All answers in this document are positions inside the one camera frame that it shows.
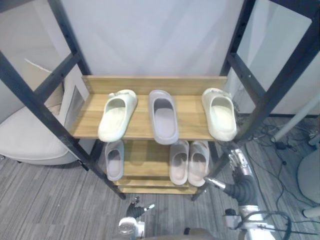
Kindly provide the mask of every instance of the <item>white pipe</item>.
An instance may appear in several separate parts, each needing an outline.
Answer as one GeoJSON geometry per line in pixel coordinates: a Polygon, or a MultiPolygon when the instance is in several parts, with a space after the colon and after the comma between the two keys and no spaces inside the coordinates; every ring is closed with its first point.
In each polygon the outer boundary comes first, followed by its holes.
{"type": "Polygon", "coordinates": [[[318,103],[320,102],[320,92],[314,96],[283,128],[280,129],[273,137],[272,142],[277,142],[287,132],[289,132],[297,123],[299,123],[318,103]]]}
{"type": "Polygon", "coordinates": [[[320,216],[320,206],[313,207],[302,211],[306,218],[315,218],[320,216]]]}

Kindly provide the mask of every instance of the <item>lavender slipper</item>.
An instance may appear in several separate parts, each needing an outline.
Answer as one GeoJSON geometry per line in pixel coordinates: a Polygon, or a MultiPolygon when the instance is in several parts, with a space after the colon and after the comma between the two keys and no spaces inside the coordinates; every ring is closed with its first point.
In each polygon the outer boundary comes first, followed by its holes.
{"type": "Polygon", "coordinates": [[[163,90],[149,93],[149,115],[154,140],[158,144],[170,145],[179,139],[176,107],[172,96],[163,90]]]}

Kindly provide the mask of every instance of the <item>white slipper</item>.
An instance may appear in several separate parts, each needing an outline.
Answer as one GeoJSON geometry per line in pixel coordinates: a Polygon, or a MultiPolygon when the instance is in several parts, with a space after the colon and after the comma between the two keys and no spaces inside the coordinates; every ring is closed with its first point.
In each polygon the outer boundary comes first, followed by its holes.
{"type": "Polygon", "coordinates": [[[124,175],[125,147],[122,140],[108,142],[104,149],[106,176],[110,181],[117,181],[124,175]]]}
{"type": "Polygon", "coordinates": [[[201,187],[205,184],[204,177],[209,173],[210,150],[207,141],[194,141],[190,145],[188,182],[201,187]]]}
{"type": "Polygon", "coordinates": [[[211,136],[219,141],[233,140],[237,124],[231,95],[217,88],[208,88],[202,94],[202,106],[211,136]]]}
{"type": "Polygon", "coordinates": [[[98,137],[103,142],[121,139],[128,127],[138,103],[137,95],[129,89],[110,93],[98,128],[98,137]]]}
{"type": "Polygon", "coordinates": [[[183,185],[188,179],[189,143],[178,140],[170,146],[170,180],[176,185],[183,185]]]}

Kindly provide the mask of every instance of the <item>gray slipper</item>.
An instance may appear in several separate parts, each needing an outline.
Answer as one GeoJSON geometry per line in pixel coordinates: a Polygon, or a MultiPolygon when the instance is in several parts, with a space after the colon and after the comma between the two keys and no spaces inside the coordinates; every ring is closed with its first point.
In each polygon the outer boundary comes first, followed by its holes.
{"type": "Polygon", "coordinates": [[[117,181],[124,175],[125,147],[122,140],[108,142],[104,150],[106,176],[110,181],[117,181]]]}
{"type": "Polygon", "coordinates": [[[178,141],[177,113],[172,96],[163,90],[153,90],[149,93],[148,106],[154,140],[162,145],[178,141]]]}

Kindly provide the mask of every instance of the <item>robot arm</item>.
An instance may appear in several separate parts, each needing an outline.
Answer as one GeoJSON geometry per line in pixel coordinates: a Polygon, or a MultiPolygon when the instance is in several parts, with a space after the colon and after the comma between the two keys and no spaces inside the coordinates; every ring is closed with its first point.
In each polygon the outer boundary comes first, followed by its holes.
{"type": "Polygon", "coordinates": [[[236,199],[239,215],[234,209],[225,210],[224,220],[228,228],[241,229],[239,239],[274,240],[270,231],[273,225],[264,222],[258,206],[256,181],[251,168],[240,149],[231,150],[228,154],[234,184],[227,184],[215,178],[204,179],[236,199]]]}

